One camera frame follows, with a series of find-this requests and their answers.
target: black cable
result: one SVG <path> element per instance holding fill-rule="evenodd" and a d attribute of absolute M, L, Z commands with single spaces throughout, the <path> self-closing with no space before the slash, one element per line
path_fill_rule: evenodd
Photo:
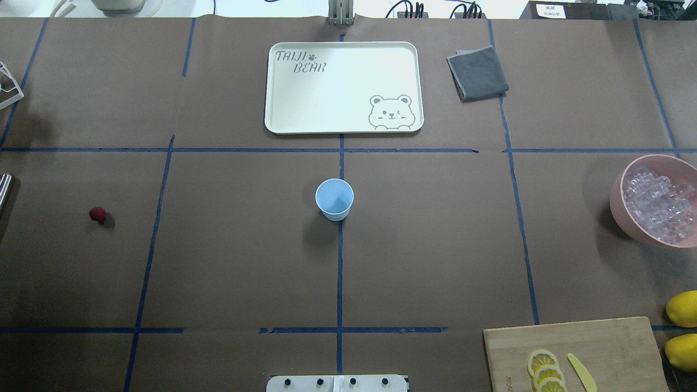
<path fill-rule="evenodd" d="M 675 14 L 675 11 L 669 6 L 668 10 L 671 12 L 671 15 L 673 15 L 673 20 L 677 20 L 677 15 Z"/>
<path fill-rule="evenodd" d="M 414 5 L 411 3 L 411 1 L 409 1 L 409 0 L 399 0 L 397 3 L 395 3 L 395 4 L 392 6 L 392 8 L 390 8 L 390 10 L 388 11 L 388 14 L 385 15 L 385 19 L 389 18 L 389 17 L 390 17 L 390 13 L 391 13 L 392 11 L 394 11 L 395 8 L 396 8 L 399 4 L 401 4 L 401 3 L 404 3 L 404 9 L 405 9 L 405 11 L 404 11 L 404 17 L 407 17 L 408 14 L 409 14 L 410 12 L 413 12 L 413 11 L 414 11 Z"/>
<path fill-rule="evenodd" d="M 465 8 L 465 9 L 462 11 L 463 16 L 464 16 L 464 14 L 467 13 L 467 4 L 465 4 L 465 3 L 460 3 L 460 4 L 456 5 L 455 8 L 452 9 L 452 12 L 450 13 L 450 17 L 449 17 L 448 19 L 452 19 L 452 16 L 455 15 L 455 11 L 457 11 L 457 9 L 460 8 L 460 7 L 464 7 L 464 8 Z"/>
<path fill-rule="evenodd" d="M 467 12 L 467 19 L 474 19 L 476 10 L 477 10 L 477 3 L 476 3 L 476 1 L 473 1 L 472 5 L 470 6 L 470 10 Z"/>

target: label sticker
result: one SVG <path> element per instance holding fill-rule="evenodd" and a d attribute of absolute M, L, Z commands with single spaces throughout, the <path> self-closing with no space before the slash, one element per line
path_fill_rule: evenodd
<path fill-rule="evenodd" d="M 564 6 L 552 6 L 549 4 L 536 4 L 537 16 L 548 17 L 550 19 L 566 19 Z"/>

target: pink bowl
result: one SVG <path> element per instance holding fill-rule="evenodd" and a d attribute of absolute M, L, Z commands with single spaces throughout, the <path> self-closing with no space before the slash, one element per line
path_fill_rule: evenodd
<path fill-rule="evenodd" d="M 610 210 L 617 221 L 617 224 L 631 238 L 636 239 L 646 245 L 657 246 L 660 248 L 694 248 L 697 246 L 697 220 L 693 223 L 695 234 L 678 241 L 676 244 L 663 242 L 651 234 L 648 234 L 639 224 L 632 218 L 627 205 L 625 204 L 625 193 L 622 184 L 625 181 L 627 172 L 638 166 L 646 166 L 659 176 L 667 176 L 675 185 L 688 183 L 693 188 L 697 188 L 697 169 L 684 162 L 683 160 L 672 156 L 652 154 L 642 156 L 630 163 L 629 166 L 622 172 L 620 178 L 615 182 L 612 192 L 610 193 Z M 692 202 L 692 208 L 697 210 L 695 202 Z"/>

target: lemon slice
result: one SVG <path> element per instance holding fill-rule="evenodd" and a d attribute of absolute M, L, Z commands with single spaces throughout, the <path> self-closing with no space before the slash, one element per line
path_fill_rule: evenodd
<path fill-rule="evenodd" d="M 550 377 L 542 381 L 537 387 L 537 392 L 569 392 L 564 382 L 558 378 Z"/>
<path fill-rule="evenodd" d="M 534 377 L 537 369 L 544 365 L 554 365 L 556 368 L 559 368 L 559 361 L 557 361 L 557 357 L 554 354 L 545 349 L 533 351 L 528 357 L 528 373 L 530 373 L 530 377 Z"/>
<path fill-rule="evenodd" d="M 539 387 L 539 385 L 548 378 L 559 379 L 562 383 L 566 382 L 564 373 L 562 373 L 562 370 L 559 369 L 557 365 L 543 365 L 537 368 L 537 371 L 535 371 L 535 376 L 533 377 L 535 388 Z"/>

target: bear illustration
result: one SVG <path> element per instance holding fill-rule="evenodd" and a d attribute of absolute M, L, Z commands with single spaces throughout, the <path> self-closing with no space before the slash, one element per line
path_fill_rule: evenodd
<path fill-rule="evenodd" d="M 373 110 L 368 116 L 368 121 L 375 130 L 408 130 L 416 121 L 416 116 L 411 111 L 411 98 L 399 96 L 385 99 L 381 96 L 370 98 Z"/>

